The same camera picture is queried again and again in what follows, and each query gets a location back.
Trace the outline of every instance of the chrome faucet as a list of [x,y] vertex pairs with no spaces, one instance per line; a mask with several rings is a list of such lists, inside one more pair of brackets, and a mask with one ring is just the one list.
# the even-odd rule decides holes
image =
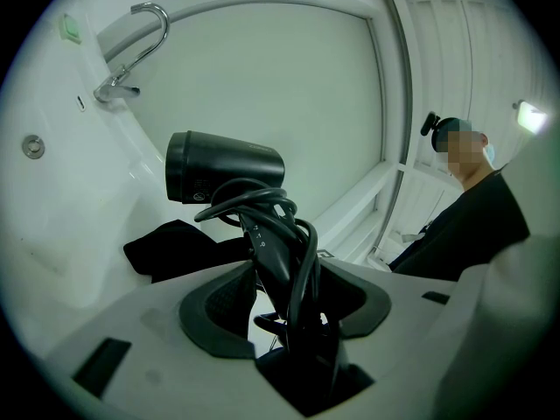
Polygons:
[[161,35],[154,45],[138,54],[127,66],[118,66],[113,73],[94,90],[94,97],[99,102],[109,102],[114,98],[135,98],[139,96],[140,89],[138,87],[122,86],[121,83],[128,78],[130,70],[154,53],[165,42],[167,36],[169,36],[169,16],[161,6],[148,2],[135,4],[130,7],[130,14],[137,14],[141,11],[153,12],[159,18],[161,22]]

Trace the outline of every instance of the black cloth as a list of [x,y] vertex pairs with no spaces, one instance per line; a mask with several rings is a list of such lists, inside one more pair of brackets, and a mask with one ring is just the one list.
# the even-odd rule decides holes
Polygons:
[[461,194],[389,267],[397,274],[459,280],[475,264],[489,263],[502,249],[529,236],[522,212],[501,176],[486,176]]
[[124,254],[138,274],[162,282],[197,270],[249,259],[245,238],[215,242],[196,227],[174,220],[124,245]]

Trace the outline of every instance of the wall light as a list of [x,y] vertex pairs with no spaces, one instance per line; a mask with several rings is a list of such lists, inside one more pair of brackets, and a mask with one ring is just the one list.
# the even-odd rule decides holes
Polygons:
[[530,130],[533,134],[538,133],[547,121],[548,116],[529,104],[526,101],[519,101],[516,104],[517,122],[525,129]]

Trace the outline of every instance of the face mask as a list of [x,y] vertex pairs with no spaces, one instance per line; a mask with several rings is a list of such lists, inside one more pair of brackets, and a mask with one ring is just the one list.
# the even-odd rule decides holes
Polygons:
[[494,151],[494,145],[491,143],[487,144],[485,150],[486,150],[486,156],[488,157],[488,162],[492,164],[494,162],[494,157],[496,155]]

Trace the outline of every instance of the person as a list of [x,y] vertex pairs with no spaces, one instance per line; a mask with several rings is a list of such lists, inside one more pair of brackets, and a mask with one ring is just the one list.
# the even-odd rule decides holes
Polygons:
[[502,249],[529,236],[514,196],[492,166],[494,147],[458,118],[445,119],[432,146],[464,192],[392,263],[396,274],[459,280],[463,270],[489,263]]

